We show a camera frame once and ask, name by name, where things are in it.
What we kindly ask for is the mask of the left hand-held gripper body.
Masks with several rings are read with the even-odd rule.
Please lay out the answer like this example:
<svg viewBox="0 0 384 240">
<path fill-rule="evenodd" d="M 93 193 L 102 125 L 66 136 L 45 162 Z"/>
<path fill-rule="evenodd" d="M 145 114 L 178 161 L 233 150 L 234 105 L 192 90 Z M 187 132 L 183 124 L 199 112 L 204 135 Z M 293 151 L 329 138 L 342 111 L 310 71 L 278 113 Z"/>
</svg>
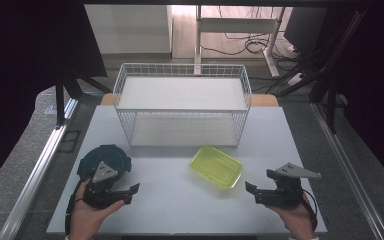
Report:
<svg viewBox="0 0 384 240">
<path fill-rule="evenodd" d="M 104 161 L 101 161 L 91 180 L 86 185 L 83 201 L 95 209 L 105 209 L 115 203 L 112 197 L 116 192 L 112 191 L 113 185 L 119 180 L 120 174 Z"/>
</svg>

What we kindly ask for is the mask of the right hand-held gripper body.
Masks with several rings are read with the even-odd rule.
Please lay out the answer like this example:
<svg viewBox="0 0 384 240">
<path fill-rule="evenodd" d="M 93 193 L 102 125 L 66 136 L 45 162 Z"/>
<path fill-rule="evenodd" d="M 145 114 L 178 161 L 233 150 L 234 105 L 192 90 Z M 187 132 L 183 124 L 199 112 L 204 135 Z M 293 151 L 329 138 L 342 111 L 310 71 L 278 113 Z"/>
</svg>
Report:
<svg viewBox="0 0 384 240">
<path fill-rule="evenodd" d="M 266 175 L 276 184 L 275 190 L 266 190 L 263 195 L 272 195 L 274 202 L 272 205 L 279 208 L 294 208 L 301 203 L 303 199 L 302 178 L 321 177 L 320 173 L 307 170 L 292 163 L 287 163 L 276 170 L 267 169 Z"/>
</svg>

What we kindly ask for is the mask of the green plastic container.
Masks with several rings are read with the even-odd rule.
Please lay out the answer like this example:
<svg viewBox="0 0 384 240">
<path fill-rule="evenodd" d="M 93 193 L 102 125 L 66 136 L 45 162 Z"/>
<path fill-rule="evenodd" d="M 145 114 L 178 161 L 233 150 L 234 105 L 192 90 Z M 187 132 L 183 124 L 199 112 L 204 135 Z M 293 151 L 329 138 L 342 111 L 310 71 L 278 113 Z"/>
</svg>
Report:
<svg viewBox="0 0 384 240">
<path fill-rule="evenodd" d="M 243 169 L 240 161 L 212 146 L 201 147 L 189 167 L 222 189 L 233 188 Z"/>
</svg>

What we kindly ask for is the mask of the person's left hand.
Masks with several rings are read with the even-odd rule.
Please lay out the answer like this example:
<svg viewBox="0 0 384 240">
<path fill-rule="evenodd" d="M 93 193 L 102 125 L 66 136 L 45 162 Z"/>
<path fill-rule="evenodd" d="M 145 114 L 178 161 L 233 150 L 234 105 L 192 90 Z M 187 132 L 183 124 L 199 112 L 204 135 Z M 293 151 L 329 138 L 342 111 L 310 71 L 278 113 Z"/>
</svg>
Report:
<svg viewBox="0 0 384 240">
<path fill-rule="evenodd" d="M 120 200 L 103 210 L 92 208 L 83 201 L 87 183 L 88 181 L 82 182 L 76 192 L 70 219 L 70 233 L 66 240 L 92 240 L 104 220 L 125 204 Z"/>
</svg>

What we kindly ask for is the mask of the person's right hand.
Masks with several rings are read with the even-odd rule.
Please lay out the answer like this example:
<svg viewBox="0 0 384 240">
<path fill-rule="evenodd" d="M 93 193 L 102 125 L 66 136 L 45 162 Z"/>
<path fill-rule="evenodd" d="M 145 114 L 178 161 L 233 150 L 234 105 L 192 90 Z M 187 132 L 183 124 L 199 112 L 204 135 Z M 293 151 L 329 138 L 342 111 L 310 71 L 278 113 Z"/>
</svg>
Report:
<svg viewBox="0 0 384 240">
<path fill-rule="evenodd" d="M 268 209 L 279 215 L 284 226 L 289 230 L 289 240 L 319 240 L 314 233 L 310 213 L 300 204 L 294 209 L 282 209 L 268 206 Z"/>
</svg>

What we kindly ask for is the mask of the wooden table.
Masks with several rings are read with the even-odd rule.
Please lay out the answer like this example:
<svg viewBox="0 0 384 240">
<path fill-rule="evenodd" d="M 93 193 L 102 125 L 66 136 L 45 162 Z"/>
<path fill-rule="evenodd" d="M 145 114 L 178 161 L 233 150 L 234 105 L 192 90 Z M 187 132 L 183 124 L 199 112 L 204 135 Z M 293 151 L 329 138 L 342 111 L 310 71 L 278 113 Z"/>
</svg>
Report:
<svg viewBox="0 0 384 240">
<path fill-rule="evenodd" d="M 112 105 L 113 94 L 105 94 L 101 100 L 101 105 Z M 271 94 L 253 94 L 252 95 L 252 107 L 278 107 L 279 103 L 275 96 Z"/>
</svg>

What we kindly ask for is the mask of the black metal stand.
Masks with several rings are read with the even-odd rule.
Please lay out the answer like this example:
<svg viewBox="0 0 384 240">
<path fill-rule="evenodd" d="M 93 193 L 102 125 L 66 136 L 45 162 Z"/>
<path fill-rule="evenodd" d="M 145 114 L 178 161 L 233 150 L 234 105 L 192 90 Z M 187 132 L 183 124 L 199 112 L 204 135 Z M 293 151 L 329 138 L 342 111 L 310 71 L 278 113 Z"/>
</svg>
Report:
<svg viewBox="0 0 384 240">
<path fill-rule="evenodd" d="M 324 47 L 310 56 L 311 60 L 320 59 L 321 63 L 313 72 L 295 85 L 280 90 L 275 94 L 276 97 L 285 97 L 289 94 L 315 83 L 308 94 L 308 99 L 312 103 L 319 103 L 323 97 L 327 97 L 326 124 L 335 133 L 334 116 L 336 107 L 336 94 L 338 91 L 338 81 L 334 71 L 338 68 L 340 58 L 344 55 L 352 36 L 365 16 L 366 11 L 353 10 L 337 27 L 336 32 L 327 41 Z"/>
<path fill-rule="evenodd" d="M 56 128 L 59 129 L 63 126 L 66 121 L 65 117 L 65 105 L 64 105 L 64 91 L 67 91 L 68 95 L 74 99 L 78 100 L 82 97 L 83 91 L 77 80 L 83 80 L 87 84 L 96 88 L 97 90 L 103 93 L 110 93 L 111 90 L 99 83 L 97 80 L 93 79 L 90 76 L 87 76 L 85 73 L 74 69 L 74 68 L 63 68 L 56 79 L 55 84 L 55 93 L 56 93 Z"/>
</svg>

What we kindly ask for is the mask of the dark curtain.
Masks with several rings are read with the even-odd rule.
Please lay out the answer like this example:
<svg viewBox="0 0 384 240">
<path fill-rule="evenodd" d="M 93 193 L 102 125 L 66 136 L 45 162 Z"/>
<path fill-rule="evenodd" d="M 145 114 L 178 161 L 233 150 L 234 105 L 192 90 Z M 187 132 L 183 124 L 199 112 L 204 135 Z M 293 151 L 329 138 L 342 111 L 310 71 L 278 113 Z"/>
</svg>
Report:
<svg viewBox="0 0 384 240">
<path fill-rule="evenodd" d="M 345 116 L 384 167 L 384 0 L 371 0 L 333 69 Z"/>
<path fill-rule="evenodd" d="M 0 0 L 0 168 L 59 79 L 107 75 L 82 0 Z"/>
</svg>

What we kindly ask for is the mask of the white cabinet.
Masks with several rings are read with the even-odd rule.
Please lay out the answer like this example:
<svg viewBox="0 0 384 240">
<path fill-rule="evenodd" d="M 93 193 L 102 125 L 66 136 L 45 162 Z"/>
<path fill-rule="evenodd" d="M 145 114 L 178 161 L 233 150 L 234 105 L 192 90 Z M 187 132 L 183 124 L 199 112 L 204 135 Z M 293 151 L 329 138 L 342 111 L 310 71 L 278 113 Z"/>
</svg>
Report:
<svg viewBox="0 0 384 240">
<path fill-rule="evenodd" d="M 170 5 L 86 5 L 102 54 L 172 52 Z"/>
</svg>

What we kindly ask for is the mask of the aluminium rail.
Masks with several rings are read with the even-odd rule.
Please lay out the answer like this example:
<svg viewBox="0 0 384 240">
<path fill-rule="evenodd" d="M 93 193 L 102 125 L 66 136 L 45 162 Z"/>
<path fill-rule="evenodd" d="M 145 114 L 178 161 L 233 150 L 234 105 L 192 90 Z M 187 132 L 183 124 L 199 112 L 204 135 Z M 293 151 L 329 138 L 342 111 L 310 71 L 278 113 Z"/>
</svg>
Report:
<svg viewBox="0 0 384 240">
<path fill-rule="evenodd" d="M 343 171 L 345 178 L 348 181 L 351 191 L 353 192 L 375 239 L 384 240 L 384 222 L 375 207 L 375 204 L 363 187 L 361 180 L 357 176 L 357 173 L 354 170 L 338 137 L 329 128 L 327 124 L 327 116 L 323 111 L 323 107 L 318 103 L 311 103 L 310 106 L 327 138 L 327 141 Z"/>
<path fill-rule="evenodd" d="M 45 147 L 0 231 L 0 240 L 15 239 L 77 105 L 78 101 L 70 98 L 64 106 L 62 124 L 51 132 Z"/>
</svg>

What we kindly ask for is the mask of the white desk frame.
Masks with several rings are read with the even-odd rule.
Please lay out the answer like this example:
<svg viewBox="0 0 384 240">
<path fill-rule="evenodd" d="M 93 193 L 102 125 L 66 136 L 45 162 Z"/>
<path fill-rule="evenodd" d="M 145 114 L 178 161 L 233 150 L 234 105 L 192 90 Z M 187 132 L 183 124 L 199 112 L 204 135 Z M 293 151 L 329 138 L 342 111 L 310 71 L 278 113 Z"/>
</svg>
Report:
<svg viewBox="0 0 384 240">
<path fill-rule="evenodd" d="M 202 33 L 258 33 L 268 34 L 267 46 L 263 50 L 266 64 L 273 78 L 280 74 L 273 59 L 273 48 L 282 24 L 286 8 L 282 7 L 276 18 L 203 18 L 202 6 L 196 6 L 196 41 L 194 49 L 194 63 L 201 63 L 201 34 Z"/>
</svg>

